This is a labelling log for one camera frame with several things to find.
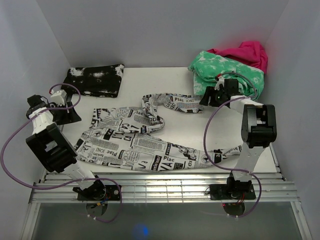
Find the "newspaper print trousers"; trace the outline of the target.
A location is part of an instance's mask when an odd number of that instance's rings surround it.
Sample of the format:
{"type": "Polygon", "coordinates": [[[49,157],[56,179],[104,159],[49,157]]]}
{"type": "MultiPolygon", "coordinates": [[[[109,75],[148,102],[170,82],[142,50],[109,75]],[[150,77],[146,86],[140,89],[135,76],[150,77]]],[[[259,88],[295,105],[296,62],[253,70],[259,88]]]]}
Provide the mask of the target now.
{"type": "Polygon", "coordinates": [[[141,106],[95,108],[91,126],[74,148],[78,161],[140,172],[163,172],[211,167],[204,151],[152,136],[165,127],[158,107],[200,114],[200,98],[157,93],[142,97],[141,106]]]}

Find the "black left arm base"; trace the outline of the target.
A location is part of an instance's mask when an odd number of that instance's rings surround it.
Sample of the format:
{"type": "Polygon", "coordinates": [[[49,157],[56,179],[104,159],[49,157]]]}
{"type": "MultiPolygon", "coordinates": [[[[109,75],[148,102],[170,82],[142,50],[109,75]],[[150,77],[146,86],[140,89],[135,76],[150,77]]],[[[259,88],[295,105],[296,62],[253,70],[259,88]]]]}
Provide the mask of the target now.
{"type": "Polygon", "coordinates": [[[73,187],[72,191],[77,193],[78,201],[119,201],[120,190],[115,184],[104,185],[96,180],[90,187],[82,190],[80,187],[73,187]]]}

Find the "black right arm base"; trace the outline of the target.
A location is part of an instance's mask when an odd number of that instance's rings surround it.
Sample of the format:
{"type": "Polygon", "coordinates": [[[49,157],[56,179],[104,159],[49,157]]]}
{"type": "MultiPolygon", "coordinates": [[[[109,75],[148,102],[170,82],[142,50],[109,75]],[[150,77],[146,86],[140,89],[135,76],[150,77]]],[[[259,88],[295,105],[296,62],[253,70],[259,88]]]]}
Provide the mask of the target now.
{"type": "Polygon", "coordinates": [[[229,176],[224,184],[210,184],[205,195],[211,200],[233,200],[236,204],[256,199],[252,181],[235,180],[233,176],[229,176]]]}

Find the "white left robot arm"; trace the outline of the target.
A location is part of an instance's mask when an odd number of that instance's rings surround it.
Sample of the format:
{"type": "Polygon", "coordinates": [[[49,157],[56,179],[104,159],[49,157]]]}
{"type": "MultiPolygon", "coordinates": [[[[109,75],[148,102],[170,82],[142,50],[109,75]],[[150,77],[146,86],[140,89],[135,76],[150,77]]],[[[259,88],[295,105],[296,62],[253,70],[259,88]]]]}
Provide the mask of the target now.
{"type": "Polygon", "coordinates": [[[59,126],[81,121],[81,117],[67,101],[67,93],[59,90],[45,97],[33,95],[27,99],[26,117],[31,120],[33,132],[26,139],[34,155],[44,168],[52,173],[64,173],[72,180],[79,179],[73,190],[88,200],[102,200],[107,196],[105,185],[90,170],[81,167],[75,148],[61,132],[59,126]]]}

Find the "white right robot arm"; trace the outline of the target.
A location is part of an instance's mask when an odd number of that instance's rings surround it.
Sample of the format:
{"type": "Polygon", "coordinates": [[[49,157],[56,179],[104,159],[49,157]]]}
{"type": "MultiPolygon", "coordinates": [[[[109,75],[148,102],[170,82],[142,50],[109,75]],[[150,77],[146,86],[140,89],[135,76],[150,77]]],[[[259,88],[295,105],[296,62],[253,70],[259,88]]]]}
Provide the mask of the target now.
{"type": "Polygon", "coordinates": [[[242,95],[234,78],[216,77],[216,86],[208,86],[200,101],[203,106],[228,107],[242,115],[240,155],[225,184],[211,184],[211,200],[254,200],[253,171],[261,154],[277,138],[276,111],[272,104],[262,104],[242,95]]]}

